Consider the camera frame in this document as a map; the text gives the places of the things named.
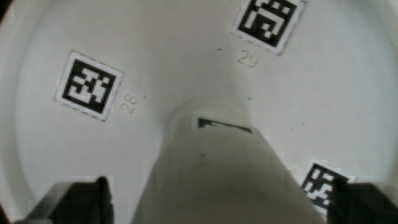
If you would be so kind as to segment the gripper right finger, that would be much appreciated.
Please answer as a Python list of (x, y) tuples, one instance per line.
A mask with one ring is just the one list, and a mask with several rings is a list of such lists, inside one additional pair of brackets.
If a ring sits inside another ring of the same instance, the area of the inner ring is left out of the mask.
[(398, 206), (372, 183), (335, 185), (327, 224), (398, 224)]

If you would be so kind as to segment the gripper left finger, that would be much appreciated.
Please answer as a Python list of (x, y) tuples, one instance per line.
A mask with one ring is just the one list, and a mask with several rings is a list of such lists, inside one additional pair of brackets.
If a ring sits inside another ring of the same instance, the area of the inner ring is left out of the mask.
[(59, 182), (24, 219), (24, 224), (114, 224), (109, 180)]

